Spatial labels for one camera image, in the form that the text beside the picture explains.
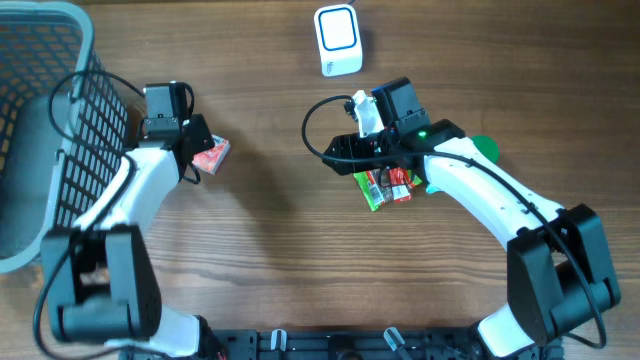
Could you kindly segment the red white small pouch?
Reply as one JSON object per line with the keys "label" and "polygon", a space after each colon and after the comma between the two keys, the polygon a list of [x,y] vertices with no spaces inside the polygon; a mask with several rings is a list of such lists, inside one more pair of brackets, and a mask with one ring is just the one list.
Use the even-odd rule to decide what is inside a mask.
{"label": "red white small pouch", "polygon": [[212,144],[212,148],[194,156],[193,164],[199,170],[215,175],[231,149],[231,144],[227,139],[217,135],[212,135]]}

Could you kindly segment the green snack bag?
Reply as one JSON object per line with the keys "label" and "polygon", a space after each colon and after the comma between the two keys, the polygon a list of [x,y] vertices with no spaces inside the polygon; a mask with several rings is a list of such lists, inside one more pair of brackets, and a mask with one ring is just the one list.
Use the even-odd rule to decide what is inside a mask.
{"label": "green snack bag", "polygon": [[379,170],[355,173],[353,177],[372,212],[394,200],[392,190],[382,186]]}

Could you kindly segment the red stick packet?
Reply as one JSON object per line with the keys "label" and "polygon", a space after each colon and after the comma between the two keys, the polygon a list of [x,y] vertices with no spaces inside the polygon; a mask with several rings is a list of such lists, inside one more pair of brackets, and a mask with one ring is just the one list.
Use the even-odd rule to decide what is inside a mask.
{"label": "red stick packet", "polygon": [[382,186],[392,190],[392,202],[406,202],[412,199],[411,191],[422,181],[410,170],[402,168],[385,168],[379,170],[382,175]]}

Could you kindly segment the teal translucent packet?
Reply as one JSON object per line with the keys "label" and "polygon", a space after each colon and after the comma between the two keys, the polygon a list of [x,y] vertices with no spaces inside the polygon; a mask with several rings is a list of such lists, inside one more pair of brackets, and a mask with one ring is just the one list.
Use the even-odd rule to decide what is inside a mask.
{"label": "teal translucent packet", "polygon": [[426,193],[427,193],[427,194],[435,194],[435,193],[438,193],[438,192],[440,192],[440,191],[441,191],[441,189],[440,189],[440,188],[438,188],[437,186],[433,185],[433,184],[429,184],[429,185],[426,187]]}

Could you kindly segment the green lid jar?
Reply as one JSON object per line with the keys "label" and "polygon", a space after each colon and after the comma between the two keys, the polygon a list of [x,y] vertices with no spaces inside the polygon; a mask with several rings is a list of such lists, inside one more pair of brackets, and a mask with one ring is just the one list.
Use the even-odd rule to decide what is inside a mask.
{"label": "green lid jar", "polygon": [[500,159],[500,149],[494,139],[487,135],[475,135],[472,137],[472,142],[475,147],[484,155],[489,161],[497,164]]}

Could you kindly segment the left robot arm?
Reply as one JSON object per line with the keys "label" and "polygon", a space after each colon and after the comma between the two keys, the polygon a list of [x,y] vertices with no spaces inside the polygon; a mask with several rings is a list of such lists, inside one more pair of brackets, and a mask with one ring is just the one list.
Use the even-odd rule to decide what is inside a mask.
{"label": "left robot arm", "polygon": [[163,359],[213,358],[220,345],[206,320],[163,304],[143,240],[164,198],[193,157],[213,147],[204,117],[194,114],[172,129],[150,128],[101,197],[69,229],[42,240],[45,283],[32,333],[40,351],[44,317],[61,343],[103,346],[103,354]]}

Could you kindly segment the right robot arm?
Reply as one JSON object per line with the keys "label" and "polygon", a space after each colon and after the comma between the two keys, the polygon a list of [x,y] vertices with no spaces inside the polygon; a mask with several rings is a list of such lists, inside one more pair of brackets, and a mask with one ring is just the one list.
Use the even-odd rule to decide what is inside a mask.
{"label": "right robot arm", "polygon": [[500,169],[448,120],[393,124],[372,135],[335,137],[320,153],[340,175],[407,169],[458,201],[507,256],[507,302],[471,330],[467,354],[506,359],[573,337],[588,321],[606,344],[602,315],[621,290],[600,217],[585,204],[565,208]]}

